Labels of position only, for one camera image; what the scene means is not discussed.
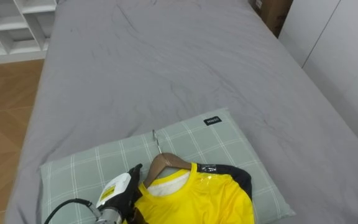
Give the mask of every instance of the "yellow shirt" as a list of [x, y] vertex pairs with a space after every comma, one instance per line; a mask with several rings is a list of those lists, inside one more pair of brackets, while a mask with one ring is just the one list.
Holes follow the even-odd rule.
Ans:
[[192, 163], [139, 190], [135, 206], [149, 224], [254, 223], [250, 175], [233, 166]]

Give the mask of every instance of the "pillow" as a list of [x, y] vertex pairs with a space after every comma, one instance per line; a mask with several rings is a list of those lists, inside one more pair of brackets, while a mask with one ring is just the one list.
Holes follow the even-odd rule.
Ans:
[[[268, 223], [292, 216], [247, 138], [227, 109], [212, 111], [157, 131], [162, 151], [189, 162], [228, 164], [246, 170], [252, 177], [255, 223]], [[141, 180], [159, 153], [152, 132], [64, 157], [41, 166], [42, 222], [60, 203], [83, 198], [96, 203], [103, 187], [138, 163], [144, 166]], [[93, 223], [93, 214], [82, 205], [67, 205], [53, 217], [53, 223]]]

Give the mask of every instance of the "white shelf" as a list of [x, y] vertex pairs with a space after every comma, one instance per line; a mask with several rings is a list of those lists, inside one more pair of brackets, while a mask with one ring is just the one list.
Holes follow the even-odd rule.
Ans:
[[55, 8], [56, 4], [51, 1], [27, 1], [22, 8], [22, 13], [53, 12]]
[[0, 63], [45, 57], [55, 0], [0, 0]]
[[28, 26], [22, 16], [9, 16], [0, 18], [0, 31], [25, 28], [28, 28]]

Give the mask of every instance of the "gray bed sheet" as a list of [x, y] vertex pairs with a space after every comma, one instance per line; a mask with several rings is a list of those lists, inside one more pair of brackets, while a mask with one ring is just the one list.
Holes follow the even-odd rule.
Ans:
[[358, 139], [246, 2], [67, 0], [6, 223], [40, 223], [39, 166], [228, 107], [297, 216], [358, 223]]

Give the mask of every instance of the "clothes hanger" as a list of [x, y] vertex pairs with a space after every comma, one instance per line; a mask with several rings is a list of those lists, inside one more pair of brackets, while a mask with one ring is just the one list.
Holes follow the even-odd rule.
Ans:
[[158, 138], [154, 130], [153, 139], [157, 142], [157, 148], [160, 151], [160, 154], [154, 157], [150, 165], [149, 173], [147, 174], [146, 179], [143, 181], [143, 184], [146, 188], [150, 186], [150, 184], [166, 167], [191, 170], [191, 163], [184, 161], [177, 155], [161, 151], [161, 147], [158, 143]]

